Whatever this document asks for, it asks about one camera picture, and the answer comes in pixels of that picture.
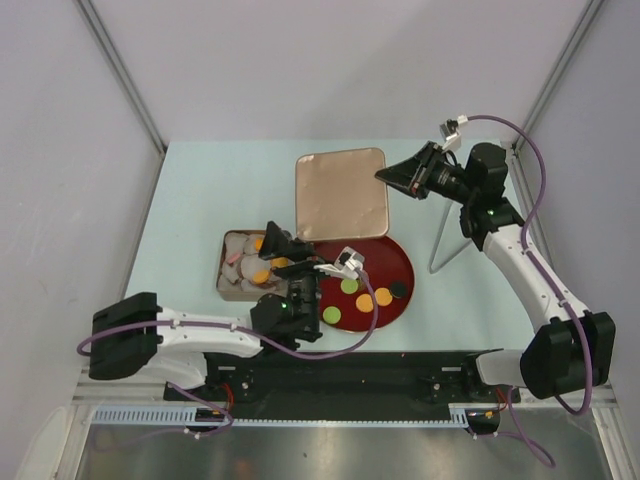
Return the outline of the tan square tin box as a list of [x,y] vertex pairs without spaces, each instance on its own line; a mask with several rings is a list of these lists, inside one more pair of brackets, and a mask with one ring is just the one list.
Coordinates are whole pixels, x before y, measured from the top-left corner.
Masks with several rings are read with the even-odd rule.
[[[234,230],[224,234],[216,276],[216,291],[223,300],[250,302],[268,293],[286,294],[287,282],[275,274],[277,268],[271,266],[272,259],[261,259],[254,248],[254,241],[263,239],[264,234],[264,230]],[[240,260],[234,264],[226,262],[229,257],[239,253],[242,254]],[[256,285],[251,281],[259,270],[271,272],[268,283]]]

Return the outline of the pink round cookie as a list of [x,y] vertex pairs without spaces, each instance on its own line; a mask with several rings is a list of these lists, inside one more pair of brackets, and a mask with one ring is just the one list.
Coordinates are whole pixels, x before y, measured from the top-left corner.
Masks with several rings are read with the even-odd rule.
[[238,260],[240,260],[240,259],[241,259],[241,257],[242,257],[242,254],[241,254],[241,253],[239,253],[239,254],[236,254],[236,255],[233,255],[233,256],[229,257],[229,258],[226,260],[226,262],[227,262],[228,264],[234,264],[235,262],[237,262]]

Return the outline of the metal tongs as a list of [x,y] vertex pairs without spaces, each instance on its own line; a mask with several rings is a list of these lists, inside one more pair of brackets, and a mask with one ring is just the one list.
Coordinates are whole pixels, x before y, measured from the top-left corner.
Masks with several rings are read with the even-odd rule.
[[430,275],[439,273],[471,246],[471,241],[465,239],[463,243],[459,243],[453,250],[449,250],[446,256],[440,256],[440,253],[446,251],[444,236],[452,209],[453,202],[448,201],[443,209],[434,245],[429,255],[428,272]]

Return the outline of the tan square tin lid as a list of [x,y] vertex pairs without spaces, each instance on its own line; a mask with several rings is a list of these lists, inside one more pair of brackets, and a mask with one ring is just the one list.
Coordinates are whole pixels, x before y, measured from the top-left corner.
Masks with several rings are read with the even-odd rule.
[[385,236],[389,231],[386,167],[377,147],[307,154],[295,164],[296,235],[305,241]]

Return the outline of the round red lacquer tray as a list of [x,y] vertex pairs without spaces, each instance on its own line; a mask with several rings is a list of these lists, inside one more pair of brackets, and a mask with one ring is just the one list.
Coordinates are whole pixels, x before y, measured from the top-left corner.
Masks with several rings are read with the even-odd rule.
[[393,323],[405,312],[414,291],[415,274],[409,257],[397,242],[387,236],[376,239],[318,242],[315,244],[315,250],[327,260],[336,260],[346,247],[351,247],[364,256],[364,268],[374,293],[370,294],[365,284],[358,280],[359,290],[352,295],[346,295],[340,289],[340,283],[343,279],[335,277],[322,279],[320,282],[321,320],[323,321],[323,310],[328,306],[335,306],[342,313],[341,320],[335,325],[329,325],[323,321],[325,324],[350,333],[366,332],[373,320],[373,311],[359,312],[355,305],[357,297],[361,294],[369,294],[373,299],[373,304],[377,303],[376,289],[389,289],[392,282],[401,281],[408,287],[408,295],[405,298],[394,298],[392,303],[385,307],[377,303],[379,315],[376,327],[380,329]]

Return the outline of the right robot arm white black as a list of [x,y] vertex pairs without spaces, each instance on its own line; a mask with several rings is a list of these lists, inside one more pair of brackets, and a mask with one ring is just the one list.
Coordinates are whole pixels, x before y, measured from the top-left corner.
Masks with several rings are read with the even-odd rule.
[[605,384],[614,321],[577,299],[540,256],[524,219],[505,196],[505,150],[483,142],[473,146],[465,165],[451,164],[447,157],[442,147],[428,142],[375,177],[414,199],[436,193],[459,203],[463,236],[506,278],[534,330],[523,351],[493,350],[469,360],[468,371],[461,376],[463,393],[473,401],[484,401],[497,385],[508,385],[547,399],[579,390],[590,393]]

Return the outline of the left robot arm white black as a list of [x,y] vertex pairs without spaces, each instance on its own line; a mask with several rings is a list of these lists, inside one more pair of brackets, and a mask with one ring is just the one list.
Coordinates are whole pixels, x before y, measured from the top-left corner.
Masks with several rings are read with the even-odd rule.
[[301,343],[318,340],[320,273],[312,244],[270,221],[259,255],[287,260],[276,270],[286,292],[263,294],[246,316],[176,311],[160,306],[154,292],[137,293],[96,312],[90,337],[77,348],[89,360],[89,377],[115,381],[142,373],[207,400],[221,387],[207,355],[254,358],[279,348],[296,351]]

